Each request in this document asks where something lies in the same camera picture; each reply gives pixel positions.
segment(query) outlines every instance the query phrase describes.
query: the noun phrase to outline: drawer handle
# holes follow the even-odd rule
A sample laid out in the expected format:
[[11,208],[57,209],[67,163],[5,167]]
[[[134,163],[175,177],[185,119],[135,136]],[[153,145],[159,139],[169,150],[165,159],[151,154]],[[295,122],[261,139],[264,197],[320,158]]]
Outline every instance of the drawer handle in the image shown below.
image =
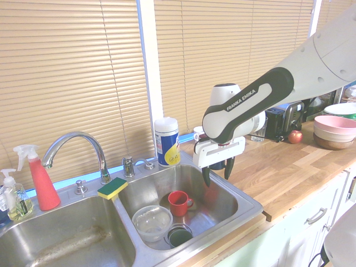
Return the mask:
[[319,221],[326,213],[327,213],[327,211],[328,211],[328,209],[327,208],[320,208],[320,210],[318,211],[318,213],[319,212],[322,212],[322,214],[320,214],[318,217],[316,217],[315,219],[311,219],[311,218],[313,218],[313,217],[315,217],[317,214],[315,214],[313,217],[311,217],[311,218],[307,218],[307,223],[309,224],[309,225],[311,225],[311,224],[313,224],[313,223],[315,223],[315,222],[317,222],[317,221]]

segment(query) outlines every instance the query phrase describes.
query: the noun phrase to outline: pink bowl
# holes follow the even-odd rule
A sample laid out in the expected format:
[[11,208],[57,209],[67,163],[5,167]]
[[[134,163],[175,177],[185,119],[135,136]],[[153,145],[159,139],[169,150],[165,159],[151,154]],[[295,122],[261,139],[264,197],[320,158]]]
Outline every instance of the pink bowl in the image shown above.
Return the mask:
[[314,125],[324,131],[353,135],[356,134],[356,121],[338,116],[318,116],[314,119]]

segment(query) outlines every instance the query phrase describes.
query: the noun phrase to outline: red mug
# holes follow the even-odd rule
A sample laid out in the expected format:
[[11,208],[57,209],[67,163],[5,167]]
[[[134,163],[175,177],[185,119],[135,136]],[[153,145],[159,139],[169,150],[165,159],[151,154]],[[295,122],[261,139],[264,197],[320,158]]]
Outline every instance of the red mug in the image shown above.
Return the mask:
[[187,213],[189,207],[194,204],[193,199],[190,199],[186,192],[174,191],[169,194],[168,201],[171,208],[171,213],[174,216],[183,216]]

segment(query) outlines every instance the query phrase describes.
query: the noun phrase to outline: spray bottle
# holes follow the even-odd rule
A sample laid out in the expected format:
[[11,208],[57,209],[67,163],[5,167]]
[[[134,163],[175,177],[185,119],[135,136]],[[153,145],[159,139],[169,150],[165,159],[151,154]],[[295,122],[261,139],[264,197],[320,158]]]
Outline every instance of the spray bottle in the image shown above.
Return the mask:
[[46,169],[41,165],[41,159],[36,153],[38,148],[39,146],[36,145],[22,145],[15,147],[13,151],[17,152],[19,157],[18,171],[21,171],[23,167],[24,158],[28,158],[39,208],[46,211],[58,206],[61,203],[61,200]]

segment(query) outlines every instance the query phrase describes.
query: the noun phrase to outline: pump bottle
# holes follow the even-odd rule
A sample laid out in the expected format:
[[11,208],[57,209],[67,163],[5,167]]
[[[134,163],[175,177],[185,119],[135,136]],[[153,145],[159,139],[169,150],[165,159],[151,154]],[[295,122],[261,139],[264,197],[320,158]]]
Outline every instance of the pump bottle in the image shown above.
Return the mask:
[[4,187],[5,198],[8,206],[8,216],[13,221],[18,221],[33,210],[31,199],[27,196],[22,184],[15,182],[15,179],[9,176],[9,172],[15,169],[4,169],[1,172],[5,175]]

